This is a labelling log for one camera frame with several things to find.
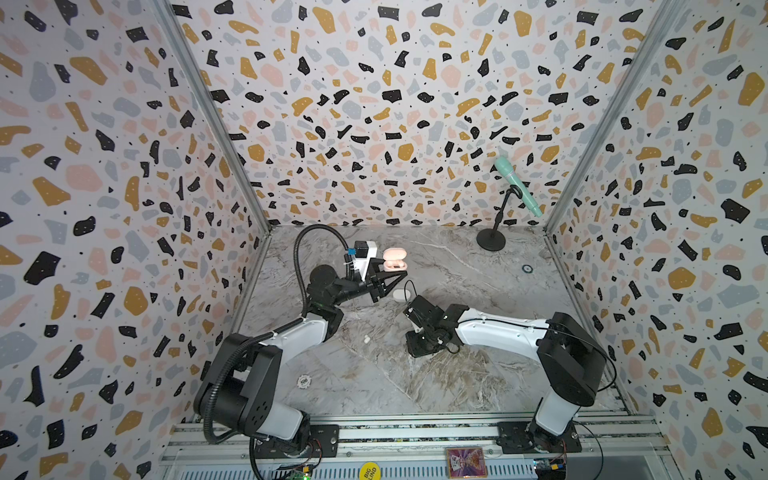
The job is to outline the white earbud case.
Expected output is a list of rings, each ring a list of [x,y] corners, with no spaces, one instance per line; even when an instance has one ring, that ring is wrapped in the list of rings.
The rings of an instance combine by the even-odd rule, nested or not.
[[[408,300],[408,294],[406,293],[406,291],[405,291],[405,290],[402,290],[402,289],[399,289],[399,290],[395,290],[395,291],[393,292],[393,298],[394,298],[395,300],[397,300],[397,301],[400,301],[400,302],[405,302],[405,301],[407,301],[407,300]]]

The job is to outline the pink earbud case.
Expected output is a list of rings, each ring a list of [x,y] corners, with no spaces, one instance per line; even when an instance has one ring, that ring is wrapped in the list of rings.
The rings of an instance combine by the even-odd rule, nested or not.
[[[382,254],[384,270],[387,272],[405,271],[407,269],[406,257],[407,252],[403,248],[386,249]]]

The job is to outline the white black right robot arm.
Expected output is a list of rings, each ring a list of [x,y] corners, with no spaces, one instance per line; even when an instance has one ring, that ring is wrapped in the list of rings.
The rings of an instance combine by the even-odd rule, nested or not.
[[[548,319],[519,319],[482,312],[462,304],[442,309],[418,295],[403,314],[413,329],[406,345],[413,358],[463,347],[489,347],[534,360],[541,365],[549,390],[529,423],[531,436],[563,436],[576,414],[595,403],[607,352],[572,318],[556,312]]]

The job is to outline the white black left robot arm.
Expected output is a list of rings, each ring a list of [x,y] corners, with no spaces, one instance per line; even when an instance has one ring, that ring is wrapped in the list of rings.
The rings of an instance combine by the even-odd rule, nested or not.
[[[210,444],[233,436],[275,440],[291,451],[309,444],[310,416],[275,400],[281,367],[337,332],[344,313],[339,305],[364,295],[376,302],[396,289],[405,269],[385,271],[378,259],[366,277],[341,278],[329,265],[313,269],[306,294],[305,315],[266,334],[229,335],[204,372],[194,401]]]

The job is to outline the black microphone stand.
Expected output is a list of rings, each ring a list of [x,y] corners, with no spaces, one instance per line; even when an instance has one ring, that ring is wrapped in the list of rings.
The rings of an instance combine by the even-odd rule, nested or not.
[[[495,216],[493,227],[483,229],[478,233],[476,241],[482,249],[490,252],[498,252],[505,247],[506,237],[502,232],[499,231],[499,227],[502,223],[504,213],[507,208],[507,203],[512,196],[516,196],[518,198],[522,197],[522,191],[519,187],[511,186],[506,191],[501,207]]]

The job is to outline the pink square sticker card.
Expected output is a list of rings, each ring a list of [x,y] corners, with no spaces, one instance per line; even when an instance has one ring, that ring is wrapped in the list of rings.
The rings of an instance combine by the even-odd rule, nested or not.
[[[488,477],[485,454],[481,447],[447,448],[449,479],[479,479]]]

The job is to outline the yellow round sticker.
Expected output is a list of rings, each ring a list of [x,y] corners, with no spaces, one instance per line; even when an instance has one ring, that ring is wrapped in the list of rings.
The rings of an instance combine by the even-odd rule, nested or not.
[[[366,462],[361,466],[358,478],[360,480],[381,480],[382,469],[375,462]]]

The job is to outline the mint green toy microphone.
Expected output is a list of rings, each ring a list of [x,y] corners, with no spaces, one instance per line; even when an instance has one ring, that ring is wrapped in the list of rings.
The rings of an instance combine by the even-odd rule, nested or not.
[[[498,157],[494,161],[494,167],[498,174],[508,182],[514,193],[526,206],[526,208],[537,218],[543,215],[540,209],[539,203],[529,192],[528,188],[524,185],[523,181],[516,174],[515,168],[507,158]]]

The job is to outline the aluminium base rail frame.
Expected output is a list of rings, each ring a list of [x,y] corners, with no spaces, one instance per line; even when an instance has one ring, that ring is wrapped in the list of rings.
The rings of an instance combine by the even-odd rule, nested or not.
[[[679,479],[649,416],[583,411],[558,453],[522,444],[521,413],[320,416],[313,455],[280,459],[275,449],[234,437],[204,441],[194,424],[176,427],[160,457],[162,479],[359,479],[366,462],[382,479],[449,479],[446,449],[481,447],[488,477],[479,479]]]

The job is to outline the left aluminium corner post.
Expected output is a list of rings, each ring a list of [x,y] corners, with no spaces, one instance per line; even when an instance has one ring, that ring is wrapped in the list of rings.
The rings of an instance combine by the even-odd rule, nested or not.
[[[150,1],[150,4],[171,50],[178,59],[197,104],[210,126],[212,136],[223,150],[224,159],[227,161],[238,187],[245,197],[248,209],[254,218],[255,224],[258,226],[258,231],[268,236],[271,227],[239,160],[224,122],[214,106],[213,98],[204,83],[193,53],[185,41],[183,30],[176,20],[171,3],[169,1],[153,0]]]

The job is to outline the aluminium corner post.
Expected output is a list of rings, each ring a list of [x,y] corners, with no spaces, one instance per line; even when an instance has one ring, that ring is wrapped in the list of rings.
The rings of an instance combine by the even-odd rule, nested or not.
[[[677,16],[685,5],[686,1],[682,0],[660,2],[659,11],[650,23],[645,39],[639,45],[633,63],[628,67],[604,115],[598,122],[594,135],[587,143],[587,147],[580,160],[568,177],[564,190],[546,224],[545,235],[547,238],[555,232],[557,225],[570,208],[570,204],[577,194],[581,183],[588,175],[598,156],[601,145],[611,133],[614,123],[621,117],[623,109],[632,99],[634,89],[642,80],[652,63],[653,56],[663,43],[665,35],[672,29]]]
[[[245,197],[248,209],[254,218],[255,224],[258,226],[258,231],[268,236],[271,227],[239,160],[224,122],[214,106],[213,98],[204,83],[193,53],[185,41],[183,30],[176,20],[171,3],[169,1],[153,0],[150,1],[150,4],[171,50],[178,59],[197,104],[210,126],[212,136],[223,150],[224,159],[227,161],[238,187]]]

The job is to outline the right aluminium corner post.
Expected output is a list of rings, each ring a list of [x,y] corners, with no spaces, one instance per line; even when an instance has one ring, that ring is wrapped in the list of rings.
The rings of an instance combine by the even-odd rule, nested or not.
[[[632,99],[634,89],[642,80],[652,63],[653,56],[663,43],[665,35],[672,29],[677,16],[685,5],[686,1],[682,0],[660,2],[659,11],[650,23],[645,39],[639,45],[633,63],[628,67],[604,115],[598,122],[594,135],[587,143],[587,147],[580,160],[568,177],[564,190],[546,224],[545,235],[547,238],[555,232],[557,225],[570,208],[570,204],[577,194],[581,183],[588,175],[598,156],[601,145],[611,133],[614,123],[621,117],[623,109]]]

